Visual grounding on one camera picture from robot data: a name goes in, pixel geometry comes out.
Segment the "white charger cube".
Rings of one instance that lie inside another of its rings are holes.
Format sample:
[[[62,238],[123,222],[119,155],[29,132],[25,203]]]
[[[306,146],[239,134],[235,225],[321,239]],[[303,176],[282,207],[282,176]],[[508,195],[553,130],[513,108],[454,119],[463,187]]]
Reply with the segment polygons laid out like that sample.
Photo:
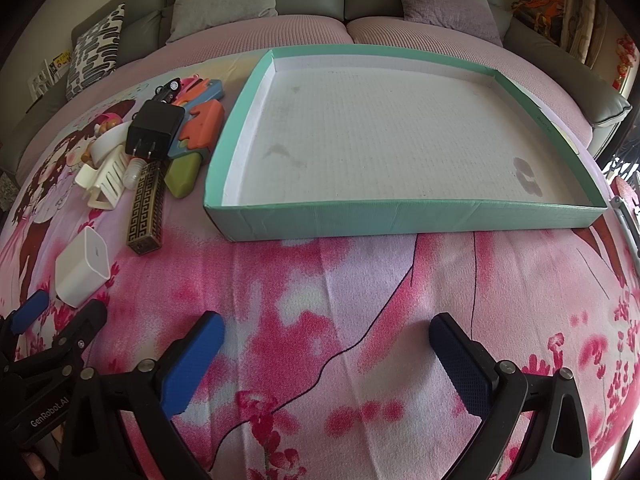
[[[55,295],[72,308],[81,307],[110,278],[107,246],[90,226],[83,228],[55,260]]]

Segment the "gold black patterned lighter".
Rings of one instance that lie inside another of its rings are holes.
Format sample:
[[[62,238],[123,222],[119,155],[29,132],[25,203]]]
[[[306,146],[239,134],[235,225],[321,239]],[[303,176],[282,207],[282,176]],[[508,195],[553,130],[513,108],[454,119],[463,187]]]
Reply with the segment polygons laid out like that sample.
[[[151,162],[134,191],[126,245],[139,256],[162,247],[166,169],[166,162]]]

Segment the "cream hair claw clip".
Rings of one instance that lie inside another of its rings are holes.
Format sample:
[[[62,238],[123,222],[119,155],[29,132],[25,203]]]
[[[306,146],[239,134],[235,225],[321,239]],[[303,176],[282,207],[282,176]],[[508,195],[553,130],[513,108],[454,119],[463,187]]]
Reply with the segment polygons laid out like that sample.
[[[85,164],[75,177],[84,191],[87,205],[93,209],[113,210],[125,191],[124,175],[130,157],[122,144],[111,150],[98,169]]]

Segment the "white round band device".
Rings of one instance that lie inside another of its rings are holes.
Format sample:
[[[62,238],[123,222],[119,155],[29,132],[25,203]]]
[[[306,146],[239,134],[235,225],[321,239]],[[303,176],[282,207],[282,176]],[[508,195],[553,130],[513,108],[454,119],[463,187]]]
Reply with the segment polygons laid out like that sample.
[[[89,148],[89,153],[94,166],[100,166],[104,158],[117,148],[120,144],[125,144],[128,136],[130,122],[122,122],[111,129],[106,130],[93,141]]]

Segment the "black power adapter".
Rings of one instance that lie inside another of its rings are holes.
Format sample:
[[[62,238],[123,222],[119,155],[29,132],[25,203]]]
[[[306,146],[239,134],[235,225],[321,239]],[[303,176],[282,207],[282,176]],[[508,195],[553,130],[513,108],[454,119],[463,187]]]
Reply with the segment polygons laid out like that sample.
[[[145,101],[128,127],[125,152],[146,162],[164,159],[184,114],[186,111],[181,106]]]

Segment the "orange blue green toy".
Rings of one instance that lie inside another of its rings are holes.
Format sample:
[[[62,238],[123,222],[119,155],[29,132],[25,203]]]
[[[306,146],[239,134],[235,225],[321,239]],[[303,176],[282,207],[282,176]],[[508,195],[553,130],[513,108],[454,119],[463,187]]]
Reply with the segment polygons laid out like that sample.
[[[185,198],[194,189],[201,166],[213,155],[224,123],[224,107],[211,99],[186,110],[186,120],[171,143],[164,180],[175,198]]]

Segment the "black toy car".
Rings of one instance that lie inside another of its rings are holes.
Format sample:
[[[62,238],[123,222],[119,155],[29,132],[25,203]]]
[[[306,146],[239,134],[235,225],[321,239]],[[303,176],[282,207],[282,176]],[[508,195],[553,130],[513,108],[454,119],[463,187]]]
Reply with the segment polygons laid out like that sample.
[[[155,89],[152,101],[171,104],[181,91],[181,79],[174,78]]]

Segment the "cartoon printed blanket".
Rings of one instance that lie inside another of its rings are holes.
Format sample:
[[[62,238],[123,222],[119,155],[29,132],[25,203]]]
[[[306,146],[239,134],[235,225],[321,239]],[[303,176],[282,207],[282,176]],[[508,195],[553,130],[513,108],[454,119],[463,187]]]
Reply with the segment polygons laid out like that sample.
[[[176,425],[215,479],[437,479],[472,436],[427,342],[449,312],[496,359],[574,373],[590,454],[639,409],[639,279],[614,212],[588,229],[231,243],[200,192],[164,203],[162,246],[126,244],[130,201],[87,205],[75,184],[99,119],[129,117],[154,82],[109,76],[39,133],[1,232],[1,309],[53,283],[83,228],[107,244],[100,373],[160,356],[205,310],[226,338]]]

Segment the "pink helmet puppy figurine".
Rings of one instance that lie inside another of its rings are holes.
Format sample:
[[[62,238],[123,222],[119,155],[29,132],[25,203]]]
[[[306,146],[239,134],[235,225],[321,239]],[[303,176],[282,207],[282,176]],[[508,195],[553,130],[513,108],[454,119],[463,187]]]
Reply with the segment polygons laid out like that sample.
[[[99,117],[98,122],[94,125],[94,137],[89,142],[88,148],[86,148],[85,151],[82,153],[81,161],[84,162],[85,164],[89,164],[95,167],[92,163],[91,156],[89,153],[89,148],[91,144],[93,144],[93,141],[96,140],[96,138],[100,136],[102,133],[104,133],[106,130],[111,129],[114,126],[121,124],[122,122],[123,122],[122,118],[115,113],[102,114]]]

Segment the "teal shallow cardboard tray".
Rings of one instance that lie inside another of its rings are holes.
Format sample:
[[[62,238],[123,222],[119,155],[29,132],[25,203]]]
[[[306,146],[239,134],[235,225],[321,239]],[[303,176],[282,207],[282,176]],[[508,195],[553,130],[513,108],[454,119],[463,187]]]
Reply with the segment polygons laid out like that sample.
[[[391,47],[272,49],[224,124],[203,205],[228,240],[583,228],[584,148],[493,68]]]

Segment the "black white patterned cushion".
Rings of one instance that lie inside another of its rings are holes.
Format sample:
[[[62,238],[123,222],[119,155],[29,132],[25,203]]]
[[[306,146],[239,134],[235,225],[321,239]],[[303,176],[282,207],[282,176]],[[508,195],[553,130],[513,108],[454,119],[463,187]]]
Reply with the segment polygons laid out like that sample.
[[[67,72],[67,101],[76,98],[115,69],[125,13],[126,4],[119,3],[107,16],[78,37]]]

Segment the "pink sofa seat cover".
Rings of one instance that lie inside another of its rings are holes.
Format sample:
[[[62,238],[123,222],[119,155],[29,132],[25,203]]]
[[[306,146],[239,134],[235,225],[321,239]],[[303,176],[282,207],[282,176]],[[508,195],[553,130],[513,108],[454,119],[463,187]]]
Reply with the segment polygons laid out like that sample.
[[[43,151],[72,120],[135,84],[210,58],[299,44],[379,44],[435,52],[496,68],[550,107],[570,131],[589,145],[593,126],[548,68],[521,54],[456,30],[389,16],[343,24],[319,15],[283,15],[222,25],[180,39],[111,72],[71,101],[66,83],[57,84],[16,125],[1,136],[1,169],[24,181]]]

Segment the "orange red toy by curtain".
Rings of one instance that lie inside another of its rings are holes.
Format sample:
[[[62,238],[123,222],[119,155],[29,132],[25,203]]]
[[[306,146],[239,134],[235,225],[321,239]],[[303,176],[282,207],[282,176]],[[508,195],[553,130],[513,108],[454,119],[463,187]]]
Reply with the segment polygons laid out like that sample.
[[[512,4],[512,14],[557,46],[561,43],[564,0],[518,0]]]

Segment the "grey sofa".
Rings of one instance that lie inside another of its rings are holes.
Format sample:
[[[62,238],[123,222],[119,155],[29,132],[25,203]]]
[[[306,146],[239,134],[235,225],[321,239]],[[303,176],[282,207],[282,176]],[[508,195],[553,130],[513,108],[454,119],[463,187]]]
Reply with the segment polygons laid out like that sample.
[[[126,4],[126,13],[115,70],[171,44],[168,38],[175,0],[107,0],[101,9],[73,29],[72,36],[78,38],[119,3]],[[594,147],[596,130],[614,127],[625,119],[631,110],[630,104],[600,76],[511,18],[504,0],[488,0],[488,3],[500,32],[500,47],[523,55],[537,66],[548,68],[551,77],[558,80],[560,86],[577,100],[580,109],[587,113],[587,120],[593,126],[593,137],[590,144],[585,145],[587,148]],[[401,19],[402,13],[400,0],[277,0],[276,9],[276,16],[319,15],[335,18],[343,24],[370,16]]]

